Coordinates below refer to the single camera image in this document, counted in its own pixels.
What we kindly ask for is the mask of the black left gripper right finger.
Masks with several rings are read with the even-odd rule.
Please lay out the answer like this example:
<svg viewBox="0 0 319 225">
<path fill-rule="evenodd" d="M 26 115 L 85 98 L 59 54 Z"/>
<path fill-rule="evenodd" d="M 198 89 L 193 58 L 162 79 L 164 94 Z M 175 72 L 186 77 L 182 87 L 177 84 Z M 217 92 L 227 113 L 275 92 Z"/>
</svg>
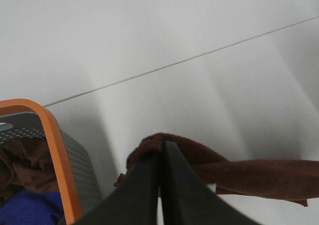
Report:
<svg viewBox="0 0 319 225">
<path fill-rule="evenodd" d="M 173 141 L 162 147 L 161 201 L 165 225 L 258 224 L 213 193 Z"/>
</svg>

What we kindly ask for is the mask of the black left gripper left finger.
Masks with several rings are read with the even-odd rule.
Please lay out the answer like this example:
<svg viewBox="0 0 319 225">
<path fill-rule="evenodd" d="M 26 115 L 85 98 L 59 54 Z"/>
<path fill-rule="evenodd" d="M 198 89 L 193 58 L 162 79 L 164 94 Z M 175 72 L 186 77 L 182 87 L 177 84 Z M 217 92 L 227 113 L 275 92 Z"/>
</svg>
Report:
<svg viewBox="0 0 319 225">
<path fill-rule="evenodd" d="M 142 156 L 121 184 L 75 225 L 156 225 L 160 155 Z"/>
</svg>

